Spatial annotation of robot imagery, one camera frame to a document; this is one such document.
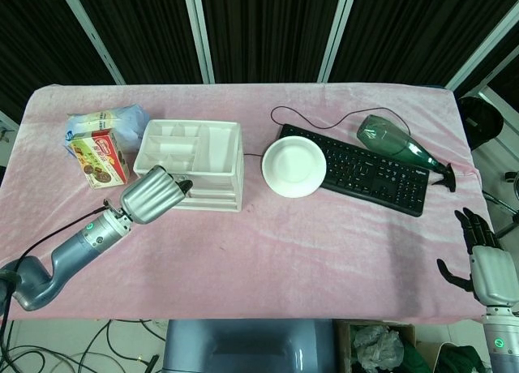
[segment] black wire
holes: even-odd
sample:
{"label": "black wire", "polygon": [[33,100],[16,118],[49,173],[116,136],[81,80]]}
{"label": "black wire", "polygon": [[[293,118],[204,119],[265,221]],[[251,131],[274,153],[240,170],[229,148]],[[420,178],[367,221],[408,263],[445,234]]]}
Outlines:
{"label": "black wire", "polygon": [[[12,362],[16,362],[18,361],[20,358],[28,355],[28,354],[37,354],[41,357],[41,368],[40,370],[38,371],[38,373],[41,373],[43,371],[43,369],[45,369],[45,355],[43,355],[40,351],[38,350],[29,350],[29,351],[26,351],[22,354],[20,354],[19,356],[17,356],[16,358],[13,359]],[[8,367],[3,367],[2,369],[0,369],[0,373],[2,373],[3,371],[5,371]]]}
{"label": "black wire", "polygon": [[178,373],[202,373],[201,371],[180,371],[179,369],[167,369],[165,367],[163,367],[159,371],[156,371],[155,373],[160,373],[162,371],[176,371]]}
{"label": "black wire", "polygon": [[108,347],[110,348],[110,350],[112,350],[112,353],[117,355],[119,358],[126,359],[128,361],[141,362],[147,366],[148,363],[142,359],[127,357],[126,355],[122,355],[122,354],[118,353],[117,351],[115,351],[114,347],[112,346],[112,343],[110,342],[110,325],[111,324],[112,324],[112,320],[109,320],[108,323],[106,324],[106,343],[108,343]]}
{"label": "black wire", "polygon": [[142,319],[139,319],[139,320],[123,320],[123,319],[115,319],[116,322],[123,322],[123,323],[148,323],[148,322],[151,322],[150,319],[147,319],[147,320],[142,320]]}
{"label": "black wire", "polygon": [[[22,264],[22,261],[24,260],[27,255],[34,250],[36,247],[41,245],[44,241],[46,241],[49,238],[52,238],[54,235],[61,233],[63,230],[68,229],[69,227],[75,225],[76,223],[79,223],[83,219],[86,219],[87,217],[90,217],[92,215],[96,215],[99,212],[102,212],[107,209],[107,206],[103,206],[100,208],[97,208],[93,210],[92,212],[80,217],[79,219],[76,219],[75,221],[72,221],[68,225],[63,226],[61,229],[57,229],[53,233],[47,235],[46,237],[40,239],[38,242],[34,243],[32,246],[30,246],[24,253],[18,258],[16,261],[15,267],[13,269],[14,272],[18,272],[19,266]],[[11,357],[9,356],[9,351],[6,345],[4,344],[4,335],[6,333],[6,326],[7,326],[7,320],[9,318],[9,310],[11,309],[11,299],[13,297],[13,293],[15,292],[15,285],[13,284],[7,284],[7,293],[6,293],[6,300],[5,300],[5,306],[3,310],[3,317],[2,317],[2,326],[0,327],[0,350],[2,351],[2,357],[7,362],[7,365],[12,368],[15,373],[22,373],[18,370],[18,368],[15,366],[15,364],[11,361]]]}
{"label": "black wire", "polygon": [[90,343],[88,344],[87,348],[84,350],[83,352],[83,355],[81,356],[81,359],[79,360],[79,368],[78,368],[78,373],[81,373],[81,368],[83,367],[83,362],[84,362],[84,359],[87,357],[87,353],[88,351],[90,350],[90,348],[92,347],[94,341],[97,339],[97,337],[103,332],[103,330],[105,328],[108,328],[108,325],[109,325],[110,322],[106,323],[103,327],[101,327],[99,329],[99,331],[96,333],[96,335],[94,335],[94,337],[92,338],[92,340],[90,341]]}
{"label": "black wire", "polygon": [[84,364],[81,363],[81,362],[77,362],[75,359],[69,357],[68,355],[66,355],[66,354],[64,354],[64,353],[60,353],[60,352],[58,352],[58,351],[54,351],[54,350],[51,350],[51,349],[47,349],[46,347],[43,347],[43,346],[36,346],[36,345],[20,345],[20,346],[15,346],[15,347],[9,349],[9,351],[16,350],[16,349],[19,349],[19,348],[22,348],[22,347],[30,347],[31,349],[43,350],[43,351],[45,351],[46,353],[51,354],[52,356],[54,356],[54,357],[57,358],[57,359],[60,359],[60,358],[56,357],[57,355],[59,355],[60,357],[63,357],[63,358],[65,358],[65,359],[68,359],[70,362],[75,363],[76,365],[79,366],[79,368],[84,367],[85,369],[87,369],[88,371],[91,371],[92,373],[97,373],[97,371],[94,371],[92,368],[87,367],[86,365],[84,365]]}
{"label": "black wire", "polygon": [[[15,321],[12,320],[11,321],[11,326],[9,326],[9,333],[7,334],[7,342],[6,342],[6,348],[9,349],[9,344],[11,343],[11,335],[13,333],[13,326],[15,325]],[[4,358],[2,356],[2,358],[0,359],[0,369],[3,368],[3,364],[4,364]]]}
{"label": "black wire", "polygon": [[286,105],[278,105],[277,107],[274,107],[272,108],[272,111],[270,111],[270,118],[272,119],[273,122],[275,122],[276,124],[280,125],[280,126],[283,126],[284,123],[279,123],[275,118],[274,118],[274,111],[276,109],[280,109],[280,108],[285,108],[285,109],[288,109],[292,112],[295,112],[297,115],[299,115],[301,118],[303,118],[306,122],[308,122],[311,126],[315,127],[315,128],[319,128],[320,130],[329,130],[330,128],[334,128],[336,126],[338,126],[339,124],[341,124],[346,118],[348,118],[350,115],[353,115],[353,114],[360,114],[362,112],[369,112],[369,111],[375,111],[375,110],[378,110],[378,109],[385,109],[387,111],[389,111],[390,113],[392,113],[393,115],[395,115],[397,118],[400,119],[400,121],[402,123],[404,123],[404,126],[405,128],[407,129],[407,134],[409,136],[411,136],[411,129],[409,129],[409,126],[407,125],[407,123],[405,122],[405,120],[402,118],[402,116],[400,116],[399,114],[397,114],[395,111],[393,111],[392,109],[389,109],[387,107],[374,107],[374,108],[367,108],[367,109],[359,109],[357,111],[351,111],[351,112],[348,112],[346,115],[344,115],[341,120],[339,120],[339,122],[335,123],[335,124],[332,124],[331,126],[326,126],[326,127],[321,127],[321,126],[317,126],[315,125],[314,123],[312,123],[310,120],[308,120],[304,115],[302,115],[301,113],[299,113],[296,109],[294,108],[291,108],[291,107],[288,107]]}
{"label": "black wire", "polygon": [[158,338],[158,339],[161,339],[165,342],[165,338],[161,337],[159,334],[157,334],[156,332],[154,332],[151,328],[149,328],[147,325],[146,325],[146,322],[144,320],[140,320],[140,323],[143,325],[144,328],[146,328],[146,331],[148,331],[150,334],[152,334],[154,337]]}

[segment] black curtain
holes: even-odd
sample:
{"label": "black curtain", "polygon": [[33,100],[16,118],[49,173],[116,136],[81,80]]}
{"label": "black curtain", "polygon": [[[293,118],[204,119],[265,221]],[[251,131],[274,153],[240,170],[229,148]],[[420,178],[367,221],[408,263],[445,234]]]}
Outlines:
{"label": "black curtain", "polygon": [[315,82],[338,0],[202,0],[218,83]]}
{"label": "black curtain", "polygon": [[517,0],[355,0],[330,82],[445,85]]}
{"label": "black curtain", "polygon": [[519,112],[519,57],[515,57],[488,86]]}
{"label": "black curtain", "polygon": [[15,122],[45,85],[114,83],[65,0],[0,4],[0,110]]}
{"label": "black curtain", "polygon": [[185,0],[80,0],[127,84],[202,82]]}
{"label": "black curtain", "polygon": [[454,91],[456,96],[462,97],[472,88],[477,87],[518,45],[519,24],[516,24]]}

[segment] gray robotic arm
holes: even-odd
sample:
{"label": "gray robotic arm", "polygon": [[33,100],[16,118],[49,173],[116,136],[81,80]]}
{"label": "gray robotic arm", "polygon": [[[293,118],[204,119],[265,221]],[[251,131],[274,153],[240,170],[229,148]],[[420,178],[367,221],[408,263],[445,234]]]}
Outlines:
{"label": "gray robotic arm", "polygon": [[449,283],[474,294],[487,308],[483,327],[494,373],[519,371],[519,317],[512,307],[519,302],[519,280],[512,256],[504,251],[488,224],[467,208],[456,211],[470,257],[470,279],[454,276],[437,260]]}
{"label": "gray robotic arm", "polygon": [[[184,199],[192,187],[191,181],[175,182],[161,166],[155,166],[145,176],[121,194],[120,209],[108,200],[107,209],[52,252],[52,276],[37,257],[24,258],[0,270],[0,279],[14,282],[12,294],[26,311],[34,311],[51,302],[65,284],[98,255],[125,237],[133,222],[145,225],[157,219]],[[0,283],[0,302],[8,294],[7,283]],[[3,313],[4,304],[0,307]]]}

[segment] table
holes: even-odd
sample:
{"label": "table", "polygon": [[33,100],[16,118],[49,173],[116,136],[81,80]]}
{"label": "table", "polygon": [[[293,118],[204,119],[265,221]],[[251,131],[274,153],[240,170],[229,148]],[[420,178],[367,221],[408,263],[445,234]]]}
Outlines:
{"label": "table", "polygon": [[[12,318],[363,318],[439,323],[484,312],[471,294],[448,284],[470,270],[454,210],[488,220],[478,171],[453,94],[395,84],[234,84],[49,86],[34,92],[0,190],[2,263],[102,204],[122,186],[92,190],[62,146],[68,113],[142,105],[152,118],[240,122],[245,152],[262,153],[280,127],[269,114],[288,105],[315,124],[377,106],[399,113],[412,135],[450,161],[457,191],[429,186],[423,215],[409,217],[319,189],[285,199],[265,184],[260,159],[245,156],[243,210],[175,210],[132,233],[79,272],[47,307]],[[379,115],[396,121],[390,114]],[[288,110],[277,120],[359,144],[356,114],[331,130],[312,129]],[[430,182],[439,176],[431,174]],[[77,228],[34,251],[50,253]]]}

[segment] black keyboard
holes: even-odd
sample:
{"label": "black keyboard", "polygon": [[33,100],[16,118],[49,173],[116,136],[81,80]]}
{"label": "black keyboard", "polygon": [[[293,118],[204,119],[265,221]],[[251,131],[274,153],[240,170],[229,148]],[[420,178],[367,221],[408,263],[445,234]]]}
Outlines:
{"label": "black keyboard", "polygon": [[290,124],[283,125],[279,137],[286,136],[303,136],[321,148],[328,170],[323,188],[413,217],[422,215],[428,170]]}

